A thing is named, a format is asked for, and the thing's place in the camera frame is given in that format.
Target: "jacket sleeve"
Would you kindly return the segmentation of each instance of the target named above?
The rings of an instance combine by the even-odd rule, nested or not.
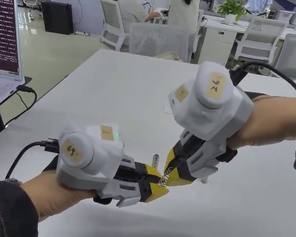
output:
[[[0,181],[0,237],[37,237],[38,214],[17,184]]]

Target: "white floor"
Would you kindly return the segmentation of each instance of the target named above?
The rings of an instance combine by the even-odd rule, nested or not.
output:
[[[107,48],[98,37],[66,36],[45,32],[42,17],[29,19],[28,10],[19,8],[20,47],[23,74],[33,78],[28,86],[38,97],[44,95],[66,75],[101,48]],[[21,94],[28,105],[33,95]],[[17,95],[0,107],[6,122],[25,109]]]

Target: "laptop keyboard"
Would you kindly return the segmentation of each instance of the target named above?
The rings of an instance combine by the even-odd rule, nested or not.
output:
[[[10,93],[13,91],[13,84],[6,83],[6,84],[0,84],[0,94],[2,93]]]

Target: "beige sticker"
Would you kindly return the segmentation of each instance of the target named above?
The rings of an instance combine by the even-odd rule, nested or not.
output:
[[[226,81],[227,78],[223,74],[219,72],[213,72],[206,90],[206,95],[214,100],[220,100],[223,89],[226,85]]]
[[[67,139],[61,146],[61,152],[71,159],[72,162],[78,163],[83,158],[83,152],[76,147],[73,142]]]
[[[181,85],[174,93],[180,103],[188,96],[188,94],[189,91],[184,85]]]
[[[101,138],[106,141],[114,141],[112,127],[101,125]]]

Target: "office chair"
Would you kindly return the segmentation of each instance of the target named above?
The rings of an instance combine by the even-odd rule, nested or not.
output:
[[[35,18],[33,13],[35,12],[35,10],[39,11],[38,9],[40,9],[41,0],[23,0],[23,3],[30,8],[29,17],[31,21],[34,21]]]
[[[201,30],[201,24],[202,24],[203,16],[204,16],[204,10],[199,10],[198,11],[197,30],[196,30],[195,40],[194,40],[194,45],[193,45],[193,53],[196,52],[197,45],[198,45],[198,40],[202,36],[202,33],[200,32],[200,30]]]
[[[120,51],[126,34],[124,31],[119,4],[115,0],[100,0],[104,15],[104,28],[101,33],[101,42],[105,42]]]
[[[282,73],[296,80],[296,35],[287,34],[275,66]]]
[[[172,52],[189,62],[187,30],[181,27],[135,23],[130,30],[129,52],[149,57]]]
[[[235,41],[231,55],[235,60],[272,63],[276,44],[288,22],[253,18],[241,40]]]

